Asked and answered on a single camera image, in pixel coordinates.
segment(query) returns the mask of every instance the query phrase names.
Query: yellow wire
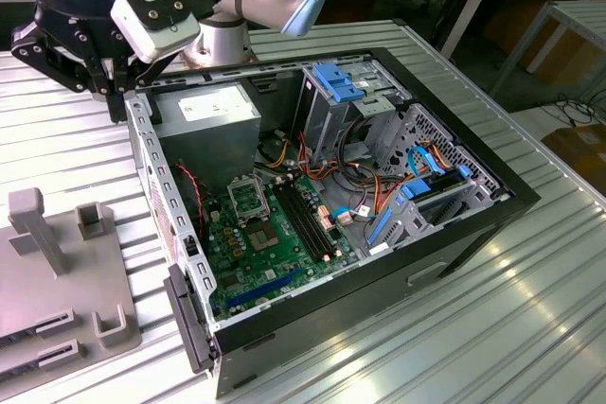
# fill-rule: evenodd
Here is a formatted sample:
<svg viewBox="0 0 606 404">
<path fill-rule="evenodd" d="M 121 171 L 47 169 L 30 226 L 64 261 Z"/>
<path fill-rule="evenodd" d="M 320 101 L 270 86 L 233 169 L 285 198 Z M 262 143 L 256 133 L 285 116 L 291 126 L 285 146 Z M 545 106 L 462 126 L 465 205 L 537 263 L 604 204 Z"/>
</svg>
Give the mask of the yellow wire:
<svg viewBox="0 0 606 404">
<path fill-rule="evenodd" d="M 279 158 L 271 165 L 267 165 L 267 167 L 273 169 L 274 167 L 280 166 L 284 161 L 284 158 L 286 158 L 286 148 L 288 148 L 288 141 L 284 141 L 284 147 L 282 147 L 282 152 L 280 153 Z"/>
</svg>

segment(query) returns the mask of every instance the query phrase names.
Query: black plastic latch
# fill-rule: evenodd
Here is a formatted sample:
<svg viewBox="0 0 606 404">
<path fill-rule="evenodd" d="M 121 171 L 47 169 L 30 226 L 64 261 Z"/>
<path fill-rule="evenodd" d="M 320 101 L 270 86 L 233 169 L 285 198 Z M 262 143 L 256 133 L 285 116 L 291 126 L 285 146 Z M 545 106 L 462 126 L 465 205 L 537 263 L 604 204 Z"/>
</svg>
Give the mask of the black plastic latch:
<svg viewBox="0 0 606 404">
<path fill-rule="evenodd" d="M 196 314 L 192 298 L 196 298 L 187 285 L 186 278 L 177 265 L 169 267 L 169 277 L 164 280 L 164 287 L 169 296 L 170 307 L 183 339 L 187 358 L 194 373 L 212 371 L 215 350 L 206 336 L 204 315 Z"/>
</svg>

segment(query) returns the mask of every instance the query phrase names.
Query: gray fixture post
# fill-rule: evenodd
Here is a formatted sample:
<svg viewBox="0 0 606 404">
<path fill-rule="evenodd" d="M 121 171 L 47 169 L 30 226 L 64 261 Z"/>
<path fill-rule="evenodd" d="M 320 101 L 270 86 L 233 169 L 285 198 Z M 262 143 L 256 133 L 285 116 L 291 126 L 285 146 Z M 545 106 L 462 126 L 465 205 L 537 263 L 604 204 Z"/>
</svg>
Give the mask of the gray fixture post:
<svg viewBox="0 0 606 404">
<path fill-rule="evenodd" d="M 33 240 L 56 276 L 67 272 L 64 254 L 46 224 L 42 214 L 45 202 L 38 188 L 22 189 L 9 193 L 9 220 L 19 236 L 11 238 L 10 244 L 19 254 L 31 252 Z"/>
</svg>

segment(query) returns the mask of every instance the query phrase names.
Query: green circuit board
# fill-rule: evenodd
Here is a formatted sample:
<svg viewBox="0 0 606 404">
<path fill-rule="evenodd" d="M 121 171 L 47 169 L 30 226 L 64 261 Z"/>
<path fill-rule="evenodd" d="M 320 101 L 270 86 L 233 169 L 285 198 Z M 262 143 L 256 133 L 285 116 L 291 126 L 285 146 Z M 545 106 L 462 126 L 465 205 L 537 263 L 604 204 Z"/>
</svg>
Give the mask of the green circuit board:
<svg viewBox="0 0 606 404">
<path fill-rule="evenodd" d="M 322 204 L 307 178 L 299 179 L 294 188 L 309 199 L 310 207 Z M 314 260 L 278 201 L 275 191 L 276 188 L 271 184 L 263 186 L 270 207 L 269 219 L 250 220 L 245 227 L 238 225 L 228 195 L 204 202 L 206 213 L 219 212 L 219 218 L 216 219 L 215 214 L 215 219 L 210 222 L 205 248 L 206 257 L 217 279 L 218 287 L 211 295 L 217 320 L 263 305 L 359 260 L 340 226 L 335 226 L 325 235 L 331 247 L 338 249 L 341 255 L 333 256 L 328 261 Z M 313 214 L 313 218 L 320 225 L 319 216 Z M 250 291 L 258 292 L 258 295 L 246 302 L 234 304 L 235 298 Z"/>
</svg>

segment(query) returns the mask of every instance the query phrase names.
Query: wire bundle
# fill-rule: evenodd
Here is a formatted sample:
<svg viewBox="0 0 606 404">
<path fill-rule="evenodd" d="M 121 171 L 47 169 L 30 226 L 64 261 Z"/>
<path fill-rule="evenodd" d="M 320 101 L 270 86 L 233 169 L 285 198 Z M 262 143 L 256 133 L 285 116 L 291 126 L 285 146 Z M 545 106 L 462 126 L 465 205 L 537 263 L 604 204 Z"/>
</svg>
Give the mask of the wire bundle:
<svg viewBox="0 0 606 404">
<path fill-rule="evenodd" d="M 204 235 L 204 218 L 203 218 L 203 206 L 202 206 L 202 195 L 200 194 L 200 188 L 198 187 L 198 182 L 200 182 L 200 185 L 203 186 L 207 192 L 209 192 L 208 188 L 206 187 L 206 185 L 204 184 L 204 182 L 199 181 L 199 179 L 196 178 L 196 176 L 194 176 L 189 169 L 187 169 L 184 165 L 177 163 L 176 166 L 184 173 L 187 175 L 187 177 L 191 180 L 191 184 L 193 186 L 193 190 L 196 193 L 196 202 L 198 204 L 198 217 L 200 219 L 200 225 L 199 225 L 199 238 L 202 238 Z"/>
</svg>

